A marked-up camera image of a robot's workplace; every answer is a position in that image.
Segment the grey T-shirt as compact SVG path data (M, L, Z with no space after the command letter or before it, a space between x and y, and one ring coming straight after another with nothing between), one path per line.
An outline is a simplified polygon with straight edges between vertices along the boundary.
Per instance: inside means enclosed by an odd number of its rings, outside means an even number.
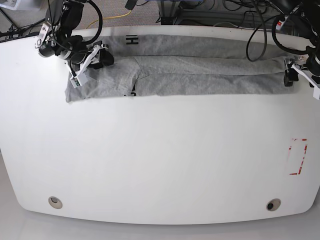
M104 36L114 63L88 68L84 86L68 84L67 102L91 98L179 95L284 95L290 54L266 45L262 59L247 59L242 40L180 35Z

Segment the white power strip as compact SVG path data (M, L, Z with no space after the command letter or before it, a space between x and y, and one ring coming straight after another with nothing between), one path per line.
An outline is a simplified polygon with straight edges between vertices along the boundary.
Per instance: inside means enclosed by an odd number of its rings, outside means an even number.
M274 19L274 25L275 25L274 28L276 31L280 31L282 29L282 27L287 21L287 18L288 18L287 16L281 14Z

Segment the red tape rectangle marking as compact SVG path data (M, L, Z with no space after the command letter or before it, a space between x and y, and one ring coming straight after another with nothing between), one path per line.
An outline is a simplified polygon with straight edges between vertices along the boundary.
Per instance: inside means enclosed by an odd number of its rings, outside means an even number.
M306 138L292 138L286 161L286 172L290 176L300 175L308 148Z

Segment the aluminium frame base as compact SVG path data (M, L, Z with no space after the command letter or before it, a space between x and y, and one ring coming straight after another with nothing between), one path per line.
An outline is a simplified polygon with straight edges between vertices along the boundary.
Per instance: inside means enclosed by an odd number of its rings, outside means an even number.
M216 5L215 0L209 0L209 9L197 9L206 3L206 0L199 0L194 5L189 0L156 0L159 18L156 23L161 25L179 25L183 21L192 21L200 24L200 20L208 20L214 17L212 12Z

